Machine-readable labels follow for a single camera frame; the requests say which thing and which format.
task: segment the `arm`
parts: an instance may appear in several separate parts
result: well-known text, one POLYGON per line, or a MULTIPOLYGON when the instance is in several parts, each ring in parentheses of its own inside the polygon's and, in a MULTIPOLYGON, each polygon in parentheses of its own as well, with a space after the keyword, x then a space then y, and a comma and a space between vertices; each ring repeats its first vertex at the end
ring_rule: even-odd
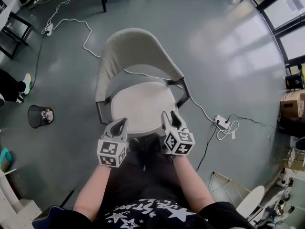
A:
POLYGON ((94 221, 99 212, 110 170, 107 166, 98 165, 76 199, 73 210, 90 221, 94 221))
POLYGON ((173 164, 183 194, 193 211, 199 213, 204 207, 214 203, 208 188, 193 169, 186 156, 176 156, 173 159, 173 164))

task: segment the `gray floor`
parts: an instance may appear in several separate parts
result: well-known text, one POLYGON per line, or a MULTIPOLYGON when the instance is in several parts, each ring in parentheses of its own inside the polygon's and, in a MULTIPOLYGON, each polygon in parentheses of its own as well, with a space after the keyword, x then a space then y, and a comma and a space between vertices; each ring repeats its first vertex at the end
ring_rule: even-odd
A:
MULTIPOLYGON (((59 1, 19 12, 34 25, 29 46, 21 46, 13 61, 0 54, 0 67, 16 79, 34 73, 40 32, 59 1)), ((93 34, 87 47, 99 55, 118 30, 139 27, 152 32, 211 118, 236 114, 276 125, 285 91, 284 62, 249 1, 108 0, 103 13, 100 0, 71 0, 60 8, 54 25, 63 18, 88 22, 93 34)), ((78 193, 98 163, 96 146, 103 131, 94 102, 99 59, 82 48, 88 33, 83 24, 63 22, 44 39, 35 87, 25 102, 6 103, 0 109, 1 145, 17 158, 12 180, 24 198, 34 199, 42 209, 60 204, 74 187, 78 193), (32 104, 53 108, 54 123, 32 129, 27 121, 32 104)), ((148 67, 132 70, 163 76, 148 67)), ((189 159, 197 167, 214 126, 191 101, 180 113, 196 140, 189 159)), ((271 165, 275 130, 248 120, 239 124, 236 139, 214 137, 210 142, 199 169, 206 183, 215 170, 253 189, 276 170, 271 165)))

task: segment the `mesh trash can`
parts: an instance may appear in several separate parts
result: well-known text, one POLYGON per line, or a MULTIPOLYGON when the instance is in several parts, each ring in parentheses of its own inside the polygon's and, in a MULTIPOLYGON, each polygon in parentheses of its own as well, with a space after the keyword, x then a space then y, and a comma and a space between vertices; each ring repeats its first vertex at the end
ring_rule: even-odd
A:
POLYGON ((54 113, 51 108, 32 105, 28 110, 28 121, 31 127, 49 125, 53 122, 54 113))

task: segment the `chair seat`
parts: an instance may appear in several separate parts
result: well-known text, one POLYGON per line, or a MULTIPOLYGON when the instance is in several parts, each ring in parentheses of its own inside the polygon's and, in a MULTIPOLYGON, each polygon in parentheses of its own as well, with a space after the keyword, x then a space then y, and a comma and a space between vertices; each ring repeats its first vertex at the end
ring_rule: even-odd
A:
POLYGON ((177 112, 171 89, 161 82, 136 84, 119 91, 111 101, 113 120, 126 117, 128 133, 133 136, 148 135, 162 126, 163 111, 177 112))

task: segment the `black t-shirt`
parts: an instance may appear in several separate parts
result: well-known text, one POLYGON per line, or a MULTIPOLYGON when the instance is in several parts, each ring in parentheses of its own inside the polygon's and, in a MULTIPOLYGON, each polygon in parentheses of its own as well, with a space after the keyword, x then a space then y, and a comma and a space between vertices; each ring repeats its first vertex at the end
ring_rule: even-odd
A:
POLYGON ((48 224, 49 229, 253 229, 227 202, 213 203, 196 214, 173 201, 153 198, 116 207, 109 213, 99 215, 93 223, 76 211, 62 210, 48 224))

